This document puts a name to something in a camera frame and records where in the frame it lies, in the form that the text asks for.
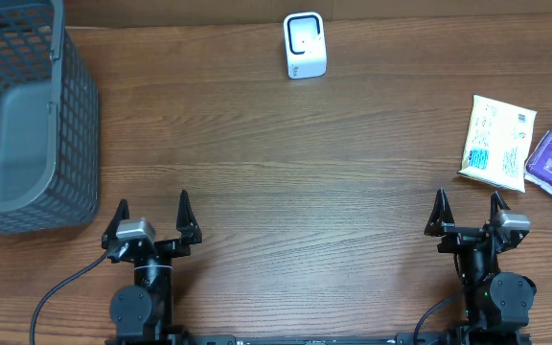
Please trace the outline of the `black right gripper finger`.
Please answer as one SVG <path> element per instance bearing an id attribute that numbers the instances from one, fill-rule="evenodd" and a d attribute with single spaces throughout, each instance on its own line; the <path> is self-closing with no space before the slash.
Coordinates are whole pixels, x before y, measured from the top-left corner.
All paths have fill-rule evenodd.
<path id="1" fill-rule="evenodd" d="M 510 207 L 506 201 L 502 198 L 498 191 L 494 191 L 491 194 L 491 204 L 490 204 L 490 218 L 494 219 L 499 211 L 509 210 Z"/>
<path id="2" fill-rule="evenodd" d="M 440 188 L 435 197 L 434 206 L 425 226 L 426 235 L 445 235 L 453 231 L 454 217 L 444 188 Z"/>

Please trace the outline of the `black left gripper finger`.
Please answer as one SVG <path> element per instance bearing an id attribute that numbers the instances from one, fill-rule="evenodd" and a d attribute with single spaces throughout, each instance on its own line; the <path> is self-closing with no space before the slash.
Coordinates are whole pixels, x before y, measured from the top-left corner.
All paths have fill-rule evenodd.
<path id="1" fill-rule="evenodd" d="M 199 226 L 193 213 L 189 194 L 182 190 L 178 202 L 176 230 L 182 235 L 198 235 Z"/>
<path id="2" fill-rule="evenodd" d="M 126 219 L 129 219 L 128 203 L 125 199 L 121 199 L 112 220 L 109 222 L 105 231 L 103 232 L 103 238 L 114 239 L 116 237 L 116 231 L 119 224 L 122 220 Z"/>

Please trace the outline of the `yellow snack bag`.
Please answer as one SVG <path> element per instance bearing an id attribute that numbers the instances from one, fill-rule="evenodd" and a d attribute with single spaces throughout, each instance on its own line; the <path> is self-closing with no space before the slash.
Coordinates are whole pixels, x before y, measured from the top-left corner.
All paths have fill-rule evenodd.
<path id="1" fill-rule="evenodd" d="M 536 116 L 535 110 L 475 95 L 458 173 L 523 193 Z"/>

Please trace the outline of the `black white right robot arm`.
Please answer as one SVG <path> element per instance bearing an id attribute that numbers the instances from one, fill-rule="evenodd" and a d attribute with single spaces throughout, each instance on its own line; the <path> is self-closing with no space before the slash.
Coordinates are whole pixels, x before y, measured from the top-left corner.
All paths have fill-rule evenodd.
<path id="1" fill-rule="evenodd" d="M 524 214 L 513 212 L 498 192 L 491 194 L 490 216 L 480 227 L 455 224 L 444 189 L 436 192 L 424 234 L 441 240 L 440 253 L 453 256 L 461 290 L 427 310 L 415 325 L 410 343 L 418 344 L 529 344 L 520 330 L 529 324 L 537 293 L 528 277 L 504 272 L 497 256 L 515 249 L 531 230 Z M 440 308 L 462 298 L 464 321 L 441 333 L 422 333 L 426 320 Z"/>

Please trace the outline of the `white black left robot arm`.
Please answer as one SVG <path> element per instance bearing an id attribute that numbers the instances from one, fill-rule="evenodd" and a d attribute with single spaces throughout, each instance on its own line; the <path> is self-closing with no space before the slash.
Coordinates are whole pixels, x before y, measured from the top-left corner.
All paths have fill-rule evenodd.
<path id="1" fill-rule="evenodd" d="M 182 344 L 185 333 L 173 326 L 172 260 L 187 257 L 191 247 L 202 243 L 202 232 L 187 191 L 180 193 L 174 239 L 158 241 L 148 220 L 130 218 L 122 199 L 103 232 L 103 254 L 92 264 L 52 287 L 38 302 L 30 323 L 29 343 L 35 344 L 38 317 L 47 301 L 60 289 L 105 260 L 133 264 L 134 282 L 117 290 L 109 305 L 116 327 L 109 344 Z"/>

